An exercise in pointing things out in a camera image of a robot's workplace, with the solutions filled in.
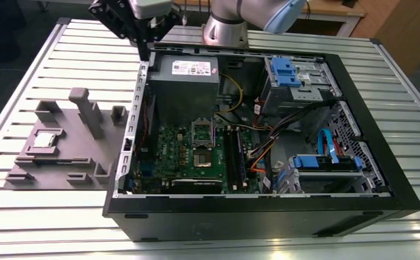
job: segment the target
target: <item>yellow wire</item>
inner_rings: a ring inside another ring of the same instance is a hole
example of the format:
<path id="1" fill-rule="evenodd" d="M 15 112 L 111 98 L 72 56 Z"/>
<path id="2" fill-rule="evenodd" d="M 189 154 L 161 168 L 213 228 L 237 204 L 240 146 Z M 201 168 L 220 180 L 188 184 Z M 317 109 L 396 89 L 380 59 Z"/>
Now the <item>yellow wire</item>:
<path id="1" fill-rule="evenodd" d="M 256 162 L 253 163 L 252 167 L 251 167 L 251 171 L 255 169 L 256 164 L 259 163 L 259 161 L 261 160 L 263 156 L 265 155 L 265 153 L 268 152 L 268 150 L 271 149 L 271 147 L 273 146 L 273 142 L 272 144 L 265 148 L 264 152 L 261 153 L 260 157 L 257 158 Z"/>
<path id="2" fill-rule="evenodd" d="M 223 73 L 220 73 L 220 75 L 224 76 L 227 79 L 229 79 L 229 81 L 232 81 L 232 83 L 236 85 L 236 87 L 239 89 L 239 102 L 231 109 L 228 109 L 225 111 L 220 111 L 220 112 L 217 112 L 217 114 L 231 112 L 233 109 L 236 109 L 240 106 L 240 104 L 241 104 L 241 99 L 243 99 L 243 96 L 244 96 L 244 93 L 243 93 L 244 90 L 241 89 L 241 87 L 240 87 L 239 83 L 235 81 L 235 79 L 232 79 L 228 75 L 225 75 Z"/>

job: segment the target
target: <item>floor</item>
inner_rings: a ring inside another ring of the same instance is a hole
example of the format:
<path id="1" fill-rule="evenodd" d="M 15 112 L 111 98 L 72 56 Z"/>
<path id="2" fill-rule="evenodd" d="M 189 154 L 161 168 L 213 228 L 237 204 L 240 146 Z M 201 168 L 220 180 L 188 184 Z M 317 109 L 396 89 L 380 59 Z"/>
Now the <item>floor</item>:
<path id="1" fill-rule="evenodd" d="M 92 19 L 85 5 L 49 3 L 48 12 L 41 13 L 36 2 L 20 0 L 19 3 L 28 21 L 27 27 L 15 31 L 21 55 L 15 61 L 0 63 L 0 69 L 25 70 L 29 67 L 59 17 Z M 199 15 L 193 15 L 192 19 L 197 20 Z M 0 111 L 23 77 L 24 72 L 19 70 L 0 70 Z M 409 79 L 420 91 L 420 67 Z"/>

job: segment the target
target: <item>motherboard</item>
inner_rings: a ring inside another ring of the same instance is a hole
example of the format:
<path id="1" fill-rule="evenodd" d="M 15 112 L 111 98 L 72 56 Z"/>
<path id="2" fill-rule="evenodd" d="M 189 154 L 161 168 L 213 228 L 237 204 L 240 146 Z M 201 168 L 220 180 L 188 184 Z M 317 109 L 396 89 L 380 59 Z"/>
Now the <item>motherboard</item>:
<path id="1" fill-rule="evenodd" d="M 248 178 L 244 163 L 252 148 L 248 129 L 213 127 L 200 121 L 187 127 L 161 126 L 155 162 L 140 166 L 141 192 L 177 193 L 184 189 L 200 193 L 208 191 L 201 188 L 205 186 L 212 193 L 257 193 L 259 182 Z"/>

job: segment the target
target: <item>blue latch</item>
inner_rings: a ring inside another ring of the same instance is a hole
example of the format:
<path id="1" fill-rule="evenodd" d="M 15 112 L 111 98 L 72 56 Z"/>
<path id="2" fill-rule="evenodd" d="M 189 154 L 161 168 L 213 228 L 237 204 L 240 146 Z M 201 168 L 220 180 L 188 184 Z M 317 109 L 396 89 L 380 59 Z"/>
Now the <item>blue latch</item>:
<path id="1" fill-rule="evenodd" d="M 363 160 L 357 156 L 355 156 L 355 164 L 359 170 L 363 169 Z"/>
<path id="2" fill-rule="evenodd" d="M 300 87 L 301 81 L 296 78 L 296 69 L 288 58 L 272 58 L 272 71 L 277 78 L 277 86 Z"/>
<path id="3" fill-rule="evenodd" d="M 295 168 L 299 168 L 299 167 L 317 168 L 319 167 L 317 158 L 316 156 L 311 156 L 311 155 L 301 155 L 301 156 L 293 157 L 293 165 L 295 165 Z"/>

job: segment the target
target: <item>red wire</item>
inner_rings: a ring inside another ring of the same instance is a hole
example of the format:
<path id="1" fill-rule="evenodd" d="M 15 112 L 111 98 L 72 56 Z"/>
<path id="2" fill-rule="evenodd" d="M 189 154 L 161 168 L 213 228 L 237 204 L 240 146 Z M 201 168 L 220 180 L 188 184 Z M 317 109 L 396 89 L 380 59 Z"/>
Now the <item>red wire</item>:
<path id="1" fill-rule="evenodd" d="M 335 145 L 335 150 L 337 150 L 337 154 L 343 155 L 341 147 L 340 147 L 340 145 L 337 143 L 337 140 L 333 138 L 332 141 L 333 141 L 333 145 Z"/>

